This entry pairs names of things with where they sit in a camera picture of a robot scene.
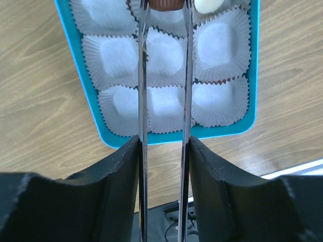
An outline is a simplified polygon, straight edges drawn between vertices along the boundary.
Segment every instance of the white chocolate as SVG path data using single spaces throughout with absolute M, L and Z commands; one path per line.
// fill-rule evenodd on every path
M 216 11 L 224 0 L 194 0 L 195 9 L 200 14 L 210 14 Z

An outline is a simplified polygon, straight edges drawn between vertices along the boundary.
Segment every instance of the wood grain surface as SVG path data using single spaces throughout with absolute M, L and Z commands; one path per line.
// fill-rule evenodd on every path
M 257 175 L 323 157 L 323 1 L 262 0 L 258 113 L 208 139 Z M 100 140 L 52 0 L 0 1 L 0 171 L 66 178 L 112 153 Z M 149 147 L 149 206 L 179 197 L 181 144 Z

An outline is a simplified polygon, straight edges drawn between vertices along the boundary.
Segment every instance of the tweezers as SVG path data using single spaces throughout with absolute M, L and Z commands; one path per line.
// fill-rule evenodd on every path
M 189 186 L 189 139 L 191 129 L 191 104 L 193 83 L 193 21 L 191 0 L 141 0 L 139 15 L 139 68 L 138 68 L 138 104 L 139 104 L 139 227 L 140 241 L 148 242 L 148 157 L 147 157 L 147 81 L 146 81 L 146 40 L 149 30 L 150 8 L 158 11 L 175 11 L 184 8 L 184 20 L 187 33 L 186 77 L 184 101 L 184 127 L 181 158 L 181 191 L 178 221 L 178 242 L 186 241 L 187 209 Z

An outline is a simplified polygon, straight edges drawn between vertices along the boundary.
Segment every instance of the blue tray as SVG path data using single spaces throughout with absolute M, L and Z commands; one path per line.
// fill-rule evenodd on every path
M 85 61 L 83 58 L 81 40 L 82 34 L 76 28 L 73 15 L 70 9 L 69 0 L 55 0 L 56 7 L 61 18 L 61 22 L 69 43 L 71 53 L 76 65 L 76 69 L 80 76 L 80 80 L 89 103 L 97 130 L 104 143 L 119 148 L 129 138 L 120 137 L 113 134 L 104 124 L 99 105 L 97 102 L 97 90 L 92 85 L 90 76 L 87 72 Z M 213 138 L 227 135 L 236 135 L 249 130 L 256 119 L 256 103 L 257 103 L 257 81 L 258 81 L 258 46 L 259 46 L 259 15 L 260 0 L 251 0 L 250 21 L 251 21 L 251 61 L 250 68 L 247 71 L 246 78 L 249 79 L 249 109 L 247 114 L 240 121 L 227 127 L 204 128 L 202 126 L 194 126 L 191 134 L 199 139 Z M 162 144 L 169 142 L 181 141 L 182 132 L 170 134 L 148 134 L 148 144 Z

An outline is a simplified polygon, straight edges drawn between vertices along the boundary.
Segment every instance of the paper candy cup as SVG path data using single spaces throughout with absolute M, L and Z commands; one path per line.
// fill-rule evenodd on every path
M 194 31 L 194 77 L 216 82 L 241 77 L 250 62 L 250 20 L 246 11 L 232 9 Z
M 119 136 L 138 134 L 138 90 L 113 86 L 98 94 L 98 102 L 108 129 Z
M 150 28 L 147 37 L 147 85 L 185 86 L 187 39 L 173 38 Z
M 141 0 L 130 1 L 130 10 L 137 20 L 139 20 L 140 15 L 140 2 Z M 184 22 L 184 9 L 166 12 L 151 9 L 149 23 L 164 33 L 179 37 L 187 36 Z
M 82 47 L 85 63 L 97 90 L 113 85 L 138 85 L 138 42 L 133 37 L 84 35 Z
M 183 129 L 184 95 L 182 87 L 147 88 L 148 126 L 153 133 Z
M 196 121 L 191 117 L 191 128 L 194 127 L 195 125 L 196 125 Z
M 221 85 L 194 83 L 192 117 L 203 127 L 232 125 L 247 113 L 248 94 L 248 80 L 245 77 Z
M 135 34 L 138 24 L 123 0 L 70 0 L 77 28 L 88 35 Z
M 228 11 L 232 8 L 242 8 L 249 10 L 250 0 L 224 0 L 222 5 L 216 11 L 210 14 L 200 14 L 193 5 L 193 24 L 197 26 L 204 24 L 210 19 L 216 17 L 219 14 L 223 14 L 225 11 Z

